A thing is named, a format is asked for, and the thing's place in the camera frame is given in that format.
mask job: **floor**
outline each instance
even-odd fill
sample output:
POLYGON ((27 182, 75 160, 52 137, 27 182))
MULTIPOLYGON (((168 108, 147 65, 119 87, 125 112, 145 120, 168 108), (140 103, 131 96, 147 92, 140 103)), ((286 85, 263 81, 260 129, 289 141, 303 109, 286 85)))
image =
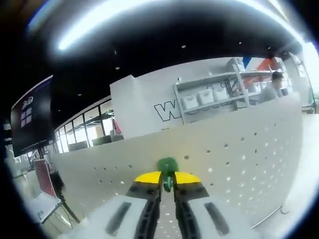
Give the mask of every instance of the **floor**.
MULTIPOLYGON (((314 147, 319 137, 319 115, 303 115, 304 142, 302 160, 300 161, 297 175, 290 194, 281 210, 275 212, 254 229, 260 231, 266 239, 283 238, 305 214, 313 198, 317 195, 319 185, 319 148, 314 147)), ((13 179, 23 198, 33 198, 39 193, 39 185, 35 172, 29 172, 13 179)), ((72 199, 67 199, 72 208, 72 199)), ((80 220, 84 215, 77 209, 75 214, 80 220)), ((57 238, 62 232, 72 229, 75 221, 60 207, 42 225, 43 230, 50 238, 57 238)))

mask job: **ceiling light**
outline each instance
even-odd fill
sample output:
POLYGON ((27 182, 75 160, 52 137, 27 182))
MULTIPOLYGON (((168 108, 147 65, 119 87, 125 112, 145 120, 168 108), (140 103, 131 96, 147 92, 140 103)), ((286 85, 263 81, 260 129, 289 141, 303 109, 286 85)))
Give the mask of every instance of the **ceiling light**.
POLYGON ((81 19, 66 32, 58 43, 59 50, 66 50, 74 42, 86 34, 92 32, 101 23, 116 17, 125 11, 132 11, 134 8, 158 0, 106 0, 86 13, 81 19))
POLYGON ((237 1, 253 7, 254 9, 263 13, 264 15, 275 20, 287 32, 289 32, 302 46, 305 44, 305 41, 303 40, 303 38, 285 20, 283 20, 281 17, 274 14, 269 9, 265 8, 264 6, 260 5, 259 3, 256 3, 254 0, 237 0, 237 1))

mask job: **white shelving unit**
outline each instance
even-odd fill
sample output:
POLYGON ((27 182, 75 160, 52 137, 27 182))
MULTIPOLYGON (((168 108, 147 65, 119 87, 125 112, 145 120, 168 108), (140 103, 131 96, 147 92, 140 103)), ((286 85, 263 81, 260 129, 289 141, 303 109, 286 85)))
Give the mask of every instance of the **white shelving unit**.
POLYGON ((206 109, 209 107, 213 107, 216 105, 220 105, 220 104, 224 104, 224 103, 228 103, 228 102, 233 102, 236 100, 240 100, 240 99, 244 99, 246 106, 250 107, 249 104, 249 97, 250 96, 255 96, 258 95, 260 93, 248 93, 245 86, 244 86, 244 82, 242 78, 253 78, 253 77, 258 77, 258 76, 271 76, 271 71, 245 71, 245 72, 240 72, 238 70, 238 68, 236 67, 236 65, 233 65, 234 67, 234 72, 226 72, 226 73, 222 73, 222 74, 218 74, 218 75, 214 75, 211 76, 209 78, 205 78, 205 79, 199 79, 196 81, 190 81, 190 82, 185 82, 185 83, 176 83, 173 86, 174 89, 174 93, 177 99, 177 103, 179 106, 179 110, 180 110, 180 114, 181 114, 181 119, 183 124, 185 124, 185 114, 190 113, 190 112, 194 112, 194 111, 198 111, 198 110, 202 110, 202 109, 206 109), (217 101, 217 102, 212 102, 209 104, 204 104, 204 105, 200 105, 197 107, 193 107, 190 109, 184 109, 181 103, 181 95, 180 92, 181 91, 185 91, 185 90, 191 90, 197 87, 201 87, 201 86, 205 86, 205 85, 209 85, 209 84, 215 84, 218 82, 224 82, 224 81, 231 81, 231 80, 238 80, 239 85, 241 87, 241 89, 243 89, 243 94, 239 95, 239 96, 230 96, 229 99, 223 100, 223 101, 217 101))

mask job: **screen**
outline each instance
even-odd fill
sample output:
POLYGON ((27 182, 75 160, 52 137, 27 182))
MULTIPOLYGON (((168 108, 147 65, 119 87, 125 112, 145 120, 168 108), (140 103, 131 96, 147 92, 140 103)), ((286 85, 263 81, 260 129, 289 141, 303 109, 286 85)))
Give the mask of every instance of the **screen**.
POLYGON ((28 91, 11 109, 14 156, 18 157, 54 140, 51 121, 51 80, 46 78, 28 91))

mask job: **black ceiling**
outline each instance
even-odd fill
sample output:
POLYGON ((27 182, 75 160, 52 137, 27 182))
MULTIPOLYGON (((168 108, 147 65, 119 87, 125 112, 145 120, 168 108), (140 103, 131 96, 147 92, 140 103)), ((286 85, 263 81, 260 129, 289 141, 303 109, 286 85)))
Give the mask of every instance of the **black ceiling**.
POLYGON ((51 74, 52 115, 59 125, 109 95, 109 85, 127 75, 137 77, 208 58, 272 57, 287 45, 284 51, 300 50, 280 25, 245 4, 234 0, 167 0, 127 11, 101 24, 71 49, 59 51, 62 33, 97 2, 65 1, 32 36, 23 31, 22 24, 7 29, 7 115, 23 93, 51 74))

